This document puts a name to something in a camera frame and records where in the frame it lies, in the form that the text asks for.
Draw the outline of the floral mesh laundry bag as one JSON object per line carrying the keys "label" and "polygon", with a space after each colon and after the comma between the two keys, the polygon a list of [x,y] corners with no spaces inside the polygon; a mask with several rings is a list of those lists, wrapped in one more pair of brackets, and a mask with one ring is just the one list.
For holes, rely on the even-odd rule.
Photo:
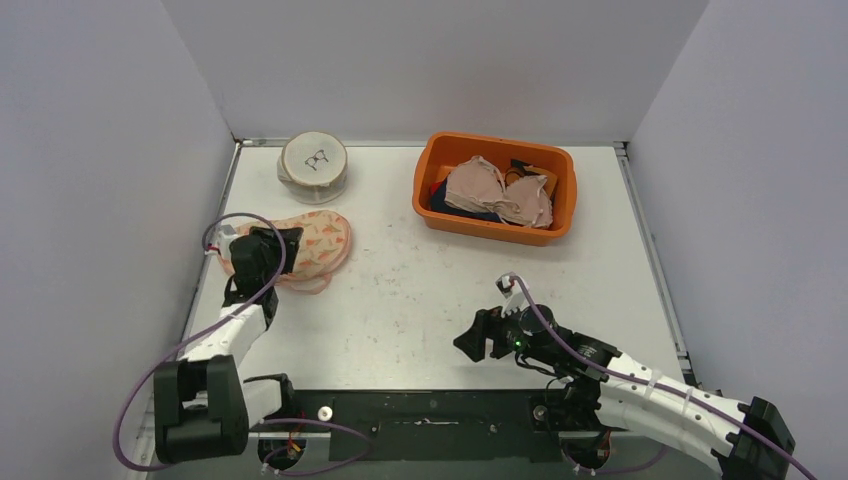
{"label": "floral mesh laundry bag", "polygon": [[[270,275],[261,266],[260,242],[248,236],[251,227],[278,228],[302,227],[304,234],[300,242],[295,268],[292,273],[282,275],[283,264]],[[254,220],[233,226],[239,237],[230,245],[231,258],[218,260],[225,272],[232,276],[238,286],[246,287],[252,295],[266,286],[277,273],[278,287],[288,288],[303,294],[318,294],[331,282],[333,273],[344,263],[352,242],[352,228],[348,220],[331,210],[313,210],[295,217],[267,222]]]}

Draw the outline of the round white mesh laundry bag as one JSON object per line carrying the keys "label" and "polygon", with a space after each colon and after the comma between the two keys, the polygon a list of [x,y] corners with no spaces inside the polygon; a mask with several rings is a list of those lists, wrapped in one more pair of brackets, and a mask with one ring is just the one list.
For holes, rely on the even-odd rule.
{"label": "round white mesh laundry bag", "polygon": [[276,162],[277,178],[304,204],[324,204],[346,189],[348,151],[335,136],[308,131],[291,138]]}

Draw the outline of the beige pink bra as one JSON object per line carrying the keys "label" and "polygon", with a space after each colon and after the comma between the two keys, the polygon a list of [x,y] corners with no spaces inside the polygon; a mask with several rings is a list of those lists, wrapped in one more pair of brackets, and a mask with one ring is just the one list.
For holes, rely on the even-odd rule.
{"label": "beige pink bra", "polygon": [[480,155],[455,167],[444,180],[446,202],[472,212],[493,212],[501,223],[546,229],[553,224],[553,190],[558,178],[515,161],[503,171]]}

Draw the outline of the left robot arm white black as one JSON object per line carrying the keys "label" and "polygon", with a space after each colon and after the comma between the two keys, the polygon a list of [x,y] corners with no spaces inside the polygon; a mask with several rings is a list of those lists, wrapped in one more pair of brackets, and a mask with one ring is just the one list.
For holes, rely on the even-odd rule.
{"label": "left robot arm white black", "polygon": [[278,307],[276,280],[293,270],[303,230],[252,227],[223,236],[231,272],[225,284],[221,326],[153,375],[155,451],[173,465],[234,456],[251,427],[265,422],[282,431],[297,420],[299,405],[284,374],[243,380],[238,367],[267,332]]}

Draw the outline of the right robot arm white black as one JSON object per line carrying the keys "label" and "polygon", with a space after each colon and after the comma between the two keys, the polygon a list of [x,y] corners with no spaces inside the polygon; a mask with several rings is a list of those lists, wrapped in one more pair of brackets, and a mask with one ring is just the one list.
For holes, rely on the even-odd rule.
{"label": "right robot arm white black", "polygon": [[453,341],[471,361],[514,356],[566,380],[577,428],[628,430],[684,453],[724,479],[783,479],[796,442],[772,403],[708,393],[647,367],[616,347],[557,324],[545,305],[476,312]]}

